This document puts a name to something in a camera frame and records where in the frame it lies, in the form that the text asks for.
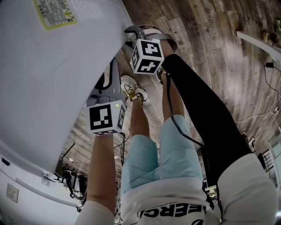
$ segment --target person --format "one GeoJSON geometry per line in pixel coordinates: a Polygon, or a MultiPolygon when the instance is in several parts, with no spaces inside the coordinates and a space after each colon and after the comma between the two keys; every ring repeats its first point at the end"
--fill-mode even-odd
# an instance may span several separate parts
{"type": "MultiPolygon", "coordinates": [[[[158,76],[163,84],[164,123],[159,137],[159,163],[157,147],[150,139],[143,111],[148,95],[132,78],[121,77],[122,89],[133,102],[132,139],[122,168],[122,224],[220,224],[202,190],[202,171],[194,143],[179,133],[171,119],[168,73],[172,78],[170,98],[176,122],[189,135],[183,99],[188,102],[187,111],[208,150],[223,207],[222,224],[274,224],[276,188],[240,135],[226,106],[179,56],[173,54],[166,40],[161,40],[161,47],[165,60],[163,72],[158,76]]],[[[115,178],[113,136],[97,136],[90,163],[87,201],[76,225],[114,224],[115,178]]]]}

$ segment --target white cube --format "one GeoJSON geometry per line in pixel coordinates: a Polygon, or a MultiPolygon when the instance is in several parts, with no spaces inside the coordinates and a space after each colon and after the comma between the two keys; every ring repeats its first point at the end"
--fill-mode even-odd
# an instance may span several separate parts
{"type": "Polygon", "coordinates": [[[125,111],[122,100],[86,107],[83,113],[88,131],[96,135],[122,132],[125,111]]]}
{"type": "Polygon", "coordinates": [[[160,40],[138,39],[133,50],[130,65],[134,73],[156,74],[164,61],[160,40]]]}

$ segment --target hand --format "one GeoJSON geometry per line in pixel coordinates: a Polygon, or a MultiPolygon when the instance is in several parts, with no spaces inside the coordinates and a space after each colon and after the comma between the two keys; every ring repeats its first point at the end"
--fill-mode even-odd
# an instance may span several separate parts
{"type": "MultiPolygon", "coordinates": [[[[155,29],[155,27],[145,25],[142,27],[142,29],[155,29]]],[[[165,58],[171,54],[174,54],[172,47],[166,39],[160,40],[160,44],[165,58]]]]}

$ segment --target wooden floor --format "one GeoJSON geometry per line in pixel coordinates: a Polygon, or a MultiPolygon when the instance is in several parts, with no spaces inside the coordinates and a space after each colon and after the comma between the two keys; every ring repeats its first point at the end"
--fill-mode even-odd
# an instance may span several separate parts
{"type": "MultiPolygon", "coordinates": [[[[177,54],[213,89],[225,103],[235,121],[244,121],[251,115],[266,114],[277,104],[277,93],[270,89],[264,78],[265,62],[273,62],[263,50],[236,37],[236,30],[262,38],[263,30],[274,32],[275,19],[281,15],[278,0],[123,0],[135,25],[151,24],[174,37],[179,45],[177,54]]],[[[129,67],[131,50],[124,46],[117,54],[121,75],[130,75],[149,94],[150,103],[144,106],[148,117],[150,134],[159,147],[159,131],[163,123],[162,86],[153,76],[134,75],[129,67]]],[[[272,68],[267,70],[267,80],[275,89],[279,88],[281,74],[272,68]]],[[[123,125],[123,132],[129,136],[131,103],[123,125]]],[[[267,141],[281,124],[281,112],[276,116],[254,117],[245,123],[237,123],[240,132],[248,138],[256,137],[255,149],[265,152],[267,141]]],[[[192,123],[191,137],[199,136],[192,123]]],[[[88,134],[85,119],[81,114],[66,141],[64,152],[74,142],[67,155],[81,162],[90,160],[94,136],[88,134]]],[[[114,136],[115,146],[122,138],[114,136]]],[[[130,138],[126,142],[128,152],[130,138]]],[[[120,148],[115,148],[120,155],[120,148]]],[[[115,160],[120,181],[120,157],[115,160]]],[[[89,166],[65,163],[87,174],[89,166]]]]}

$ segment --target white sleeve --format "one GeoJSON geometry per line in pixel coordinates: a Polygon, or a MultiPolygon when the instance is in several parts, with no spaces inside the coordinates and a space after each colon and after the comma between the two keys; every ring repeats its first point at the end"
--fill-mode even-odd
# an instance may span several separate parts
{"type": "Polygon", "coordinates": [[[114,216],[107,207],[86,201],[74,225],[114,225],[114,216]]]}
{"type": "Polygon", "coordinates": [[[273,225],[278,196],[255,154],[231,164],[218,180],[223,225],[273,225]]]}

